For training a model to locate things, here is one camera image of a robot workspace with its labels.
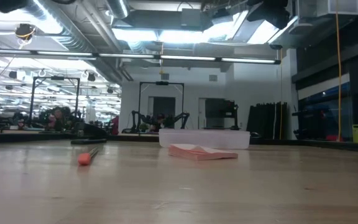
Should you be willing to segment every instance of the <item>doorway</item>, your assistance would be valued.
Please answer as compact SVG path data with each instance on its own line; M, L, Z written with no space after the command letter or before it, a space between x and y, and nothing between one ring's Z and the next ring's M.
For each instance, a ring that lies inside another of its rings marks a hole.
M224 99L198 99L198 129L223 129L224 118L220 117L219 109Z

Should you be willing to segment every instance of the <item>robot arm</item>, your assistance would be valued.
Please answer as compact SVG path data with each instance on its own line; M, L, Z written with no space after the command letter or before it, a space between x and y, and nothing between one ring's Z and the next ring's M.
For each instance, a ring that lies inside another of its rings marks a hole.
M172 126L174 125L177 121L179 121L180 119L183 118L183 122L181 124L181 127L180 129L184 129L186 127L186 122L187 122L187 119L189 118L190 114L189 113L181 113L179 114L178 116L172 118L172 117L168 117L165 119L164 121L164 126L165 127L169 127L169 126Z

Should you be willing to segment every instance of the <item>ceiling light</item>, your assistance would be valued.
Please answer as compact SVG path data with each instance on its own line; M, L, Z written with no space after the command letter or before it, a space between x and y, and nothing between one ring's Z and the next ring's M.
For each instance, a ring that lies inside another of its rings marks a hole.
M264 21L254 32L247 44L264 44L276 34L278 28L271 23Z
M234 25L233 25L232 29L230 30L230 32L227 34L226 40L232 39L235 36L237 31L240 29L240 26L242 25L242 23L246 19L247 15L248 15L248 12L249 12L248 10L242 11L239 14L238 18L234 20L235 21Z
M100 57L117 57L117 58L142 58L153 59L154 55L141 55L141 54L99 54Z
M295 16L294 18L292 18L290 21L289 21L289 23L288 23L288 25L286 26L286 28L284 28L284 29L282 29L282 30L280 30L280 31L278 31L269 41L268 41L268 43L273 43L274 42L274 40L276 40L278 37L280 37L288 28L290 28L290 26L292 26L292 24L294 24L294 22L296 22L298 20L298 16Z
M38 51L38 54L40 54L40 55L54 55L54 56L74 56L74 57L92 56L92 53L83 53L83 52Z
M278 61L276 61L276 60L252 59L252 58L222 58L222 62L276 64Z
M203 33L200 31L165 30L158 40L173 44L197 44L203 41Z
M215 61L214 57L194 57L194 56L175 56L175 55L161 55L161 59Z
M29 50L6 50L0 49L0 54L31 54Z
M157 41L157 35L153 30L112 29L112 31L118 40L127 42Z

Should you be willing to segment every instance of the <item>white bin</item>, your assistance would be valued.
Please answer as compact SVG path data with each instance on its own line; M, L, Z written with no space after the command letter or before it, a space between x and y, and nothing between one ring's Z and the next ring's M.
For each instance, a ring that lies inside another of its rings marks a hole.
M248 131L160 129L160 145L194 144L214 149L247 149Z

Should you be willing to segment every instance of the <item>pink book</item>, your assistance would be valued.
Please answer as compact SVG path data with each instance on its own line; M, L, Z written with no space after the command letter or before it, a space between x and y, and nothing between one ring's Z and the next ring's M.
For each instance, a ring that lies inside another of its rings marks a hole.
M168 153L170 156L177 156L196 161L238 157L238 154L234 152L211 149L209 147L196 146L193 144L172 144L169 147Z

